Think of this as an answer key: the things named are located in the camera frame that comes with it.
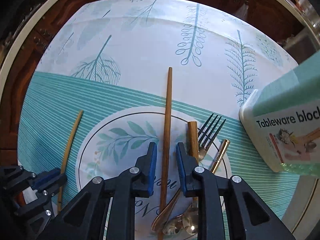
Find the light wooden chopstick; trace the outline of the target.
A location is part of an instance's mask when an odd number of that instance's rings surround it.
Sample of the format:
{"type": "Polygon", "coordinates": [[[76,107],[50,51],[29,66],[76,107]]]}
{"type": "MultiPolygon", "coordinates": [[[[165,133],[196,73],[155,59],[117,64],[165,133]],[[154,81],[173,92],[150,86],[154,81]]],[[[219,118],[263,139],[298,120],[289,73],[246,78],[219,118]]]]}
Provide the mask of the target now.
{"type": "MultiPolygon", "coordinates": [[[[74,140],[76,131],[78,129],[78,126],[80,124],[80,121],[81,121],[83,113],[84,113],[83,110],[79,111],[79,113],[78,113],[78,115],[76,117],[76,120],[75,120],[75,122],[73,124],[72,130],[70,132],[70,135],[69,135],[69,138],[68,138],[68,141],[67,141],[67,144],[66,144],[66,148],[65,148],[65,151],[64,151],[64,154],[63,154],[63,160],[62,160],[62,164],[61,164],[61,173],[65,173],[65,171],[66,171],[69,153],[71,151],[73,140],[74,140]]],[[[60,213],[61,210],[62,210],[62,195],[63,195],[63,186],[61,186],[59,188],[59,193],[57,195],[57,213],[60,213]]]]}

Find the brown wooden chopstick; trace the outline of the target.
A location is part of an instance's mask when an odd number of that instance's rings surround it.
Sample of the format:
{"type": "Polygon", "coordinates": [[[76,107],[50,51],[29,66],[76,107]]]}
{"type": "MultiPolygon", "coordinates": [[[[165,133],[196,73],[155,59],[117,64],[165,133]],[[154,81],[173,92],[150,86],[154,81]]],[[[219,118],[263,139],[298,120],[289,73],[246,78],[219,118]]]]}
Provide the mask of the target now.
{"type": "Polygon", "coordinates": [[[171,106],[172,106],[172,67],[168,70],[167,95],[165,104],[163,151],[162,151],[162,175],[161,175],[161,195],[160,195],[160,214],[164,211],[167,204],[167,182],[170,157],[170,129],[171,129],[171,106]]]}

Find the silver fork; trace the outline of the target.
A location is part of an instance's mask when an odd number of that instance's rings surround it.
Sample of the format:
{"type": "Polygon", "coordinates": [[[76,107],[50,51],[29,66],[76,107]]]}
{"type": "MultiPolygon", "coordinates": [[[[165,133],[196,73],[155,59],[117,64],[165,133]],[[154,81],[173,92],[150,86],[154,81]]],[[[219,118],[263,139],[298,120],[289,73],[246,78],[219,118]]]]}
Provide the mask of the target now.
{"type": "MultiPolygon", "coordinates": [[[[216,138],[217,134],[223,127],[225,120],[220,124],[217,131],[212,135],[214,130],[216,129],[217,125],[219,124],[219,121],[221,120],[221,116],[216,115],[215,118],[210,122],[211,118],[213,117],[213,113],[211,116],[206,120],[206,122],[202,125],[200,130],[198,131],[198,154],[196,155],[198,161],[202,161],[210,146],[213,144],[214,139],[216,138]]],[[[165,206],[164,210],[161,211],[161,213],[154,219],[153,223],[151,224],[151,231],[153,232],[160,232],[163,228],[163,225],[167,222],[169,216],[172,213],[172,210],[174,206],[176,205],[178,198],[180,196],[180,189],[176,191],[172,199],[168,202],[168,204],[165,206]]]]}

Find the patterned teal tablecloth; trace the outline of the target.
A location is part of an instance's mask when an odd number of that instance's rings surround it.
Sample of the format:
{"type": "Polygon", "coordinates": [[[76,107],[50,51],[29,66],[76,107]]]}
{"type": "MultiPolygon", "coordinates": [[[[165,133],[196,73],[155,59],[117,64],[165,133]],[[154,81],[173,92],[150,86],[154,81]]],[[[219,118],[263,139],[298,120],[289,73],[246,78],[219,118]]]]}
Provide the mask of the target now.
{"type": "Polygon", "coordinates": [[[230,140],[217,175],[241,176],[283,217],[299,177],[265,164],[239,120],[239,108],[253,90],[296,65],[264,33],[200,3],[88,3],[57,33],[31,78],[18,129],[18,161],[36,173],[60,167],[82,112],[66,167],[67,204],[93,177],[116,177],[132,167],[149,143],[161,151],[172,68],[167,197],[180,184],[175,146],[187,143],[187,123],[213,118],[217,138],[201,166],[209,168],[220,142],[230,140]]]}

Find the green plastic tableware holder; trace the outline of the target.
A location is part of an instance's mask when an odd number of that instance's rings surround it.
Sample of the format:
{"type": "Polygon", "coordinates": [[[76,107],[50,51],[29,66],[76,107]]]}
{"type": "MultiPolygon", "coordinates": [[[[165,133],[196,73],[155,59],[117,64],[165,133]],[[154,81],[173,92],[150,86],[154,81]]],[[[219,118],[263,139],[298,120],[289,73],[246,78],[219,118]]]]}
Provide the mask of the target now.
{"type": "Polygon", "coordinates": [[[319,177],[319,52],[254,90],[239,119],[272,171],[319,177]]]}

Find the wood-handled steel spoon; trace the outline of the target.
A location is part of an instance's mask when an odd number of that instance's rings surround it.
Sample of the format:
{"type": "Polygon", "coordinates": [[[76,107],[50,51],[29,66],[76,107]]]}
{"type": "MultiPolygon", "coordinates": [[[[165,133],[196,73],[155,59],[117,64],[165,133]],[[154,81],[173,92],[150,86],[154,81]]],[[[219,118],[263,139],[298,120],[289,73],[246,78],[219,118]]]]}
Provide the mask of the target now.
{"type": "MultiPolygon", "coordinates": [[[[194,157],[199,163],[199,144],[197,135],[197,122],[188,122],[189,132],[189,155],[194,157]]],[[[191,205],[186,209],[182,217],[182,224],[185,231],[190,235],[195,235],[198,232],[198,198],[193,197],[191,205]]]]}

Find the gold-handled steel spoon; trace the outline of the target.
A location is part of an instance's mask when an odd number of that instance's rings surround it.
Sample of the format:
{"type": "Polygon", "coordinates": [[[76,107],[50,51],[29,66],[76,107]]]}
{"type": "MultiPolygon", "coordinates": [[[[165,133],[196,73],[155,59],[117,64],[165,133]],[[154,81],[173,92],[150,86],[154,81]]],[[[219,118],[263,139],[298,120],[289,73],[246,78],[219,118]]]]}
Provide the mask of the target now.
{"type": "MultiPolygon", "coordinates": [[[[223,160],[223,156],[225,155],[227,148],[230,144],[228,139],[224,139],[220,146],[220,149],[217,153],[217,157],[215,158],[210,172],[215,173],[217,168],[219,167],[221,161],[223,160]]],[[[165,226],[163,227],[164,235],[176,235],[180,231],[184,230],[186,233],[190,235],[195,235],[198,233],[198,225],[199,225],[199,198],[193,198],[189,207],[184,211],[184,213],[172,218],[167,221],[165,226]]]]}

